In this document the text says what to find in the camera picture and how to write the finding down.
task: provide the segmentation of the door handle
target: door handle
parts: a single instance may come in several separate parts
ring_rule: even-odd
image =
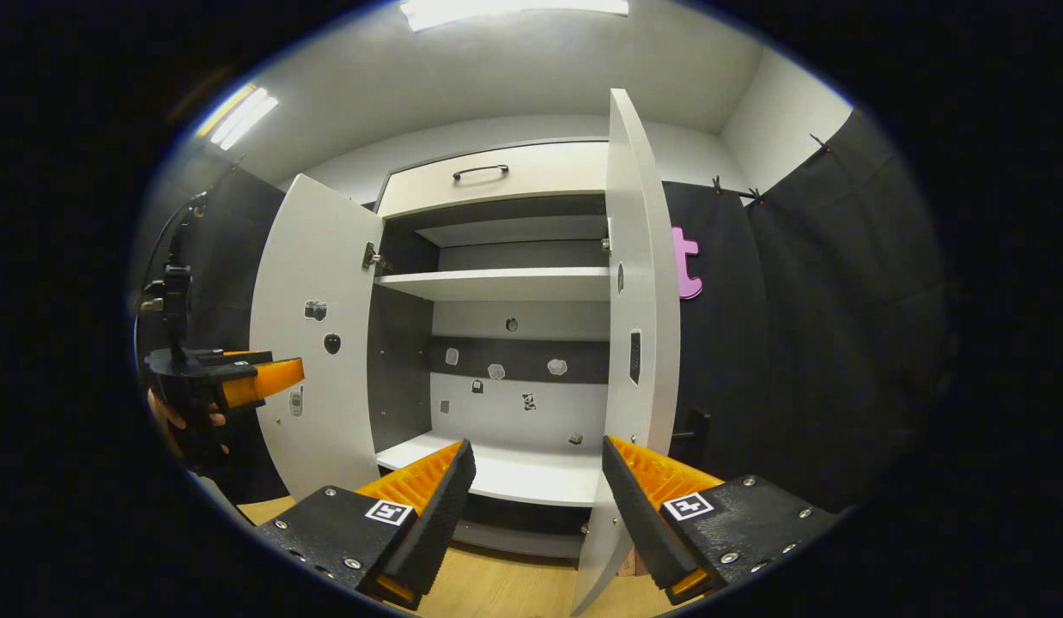
[[[500,171],[502,173],[508,173],[508,165],[500,163],[497,165],[485,165],[485,166],[482,166],[482,167],[472,167],[472,168],[468,168],[468,169],[460,169],[460,171],[454,172],[452,174],[452,177],[455,180],[460,180],[462,178],[463,173],[469,172],[469,171],[480,171],[480,169],[500,169]]]

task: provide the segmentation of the wooden floor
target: wooden floor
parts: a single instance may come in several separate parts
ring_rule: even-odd
[[[291,497],[240,504],[260,525],[296,504]],[[529,558],[453,542],[432,594],[410,613],[424,618],[564,618],[578,571],[567,559]],[[672,609],[649,575],[614,578],[581,618],[649,618]]]

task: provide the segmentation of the drawer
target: drawer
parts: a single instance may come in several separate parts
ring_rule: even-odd
[[[508,171],[489,167],[505,165]],[[477,171],[466,171],[487,167]],[[512,146],[446,157],[391,173],[378,201],[384,219],[461,203],[547,195],[603,194],[607,141]],[[453,173],[466,171],[459,180]]]

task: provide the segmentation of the open cabinet door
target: open cabinet door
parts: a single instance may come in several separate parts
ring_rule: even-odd
[[[610,97],[605,205],[611,328],[605,433],[669,453],[680,374],[672,224],[654,152],[625,90]],[[587,609],[632,547],[604,473],[581,548],[572,615]]]
[[[383,219],[297,176],[265,243],[253,287],[249,341],[275,358],[302,357],[305,380],[257,407],[272,462],[296,500],[324,485],[378,478],[368,416],[368,314]],[[308,301],[324,304],[306,316]],[[339,337],[339,348],[326,346]]]

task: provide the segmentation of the ceiling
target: ceiling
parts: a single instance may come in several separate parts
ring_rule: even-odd
[[[411,32],[398,2],[307,40],[253,79],[280,99],[232,149],[279,184],[411,131],[524,114],[607,114],[625,87],[646,121],[721,132],[761,44],[669,0],[629,16],[529,11]]]

